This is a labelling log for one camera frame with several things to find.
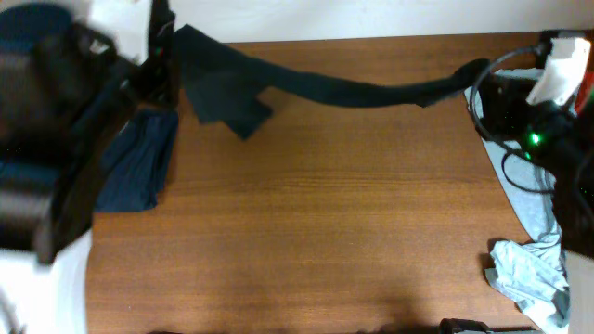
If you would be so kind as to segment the black t-shirt white logo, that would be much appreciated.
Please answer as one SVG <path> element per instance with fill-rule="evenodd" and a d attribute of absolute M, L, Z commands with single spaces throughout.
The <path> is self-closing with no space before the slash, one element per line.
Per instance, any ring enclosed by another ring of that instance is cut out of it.
<path fill-rule="evenodd" d="M 189 25 L 174 33 L 173 55 L 180 66 L 181 85 L 198 120 L 222 122 L 243 140 L 273 116 L 273 110 L 258 98 L 267 88 L 334 107 L 426 108 L 470 87 L 490 64 L 488 59 L 478 58 L 448 77 L 424 83 L 362 83 L 295 71 L 250 57 Z"/>

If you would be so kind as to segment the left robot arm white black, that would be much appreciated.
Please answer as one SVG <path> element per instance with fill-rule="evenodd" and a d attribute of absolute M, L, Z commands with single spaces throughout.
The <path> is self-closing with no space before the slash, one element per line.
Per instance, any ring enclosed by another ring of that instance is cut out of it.
<path fill-rule="evenodd" d="M 92 224 L 113 168 L 167 167 L 178 80 L 166 1 L 1 7 L 1 329 L 84 333 Z"/>

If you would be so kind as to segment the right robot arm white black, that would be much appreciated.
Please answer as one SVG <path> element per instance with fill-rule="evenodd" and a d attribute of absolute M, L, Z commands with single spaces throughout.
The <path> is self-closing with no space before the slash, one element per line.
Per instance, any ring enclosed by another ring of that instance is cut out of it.
<path fill-rule="evenodd" d="M 574 113 L 569 92 L 544 97 L 543 76 L 524 70 L 481 76 L 469 112 L 523 228 L 526 244 L 495 243 L 490 286 L 545 333 L 593 330 L 593 111 Z"/>

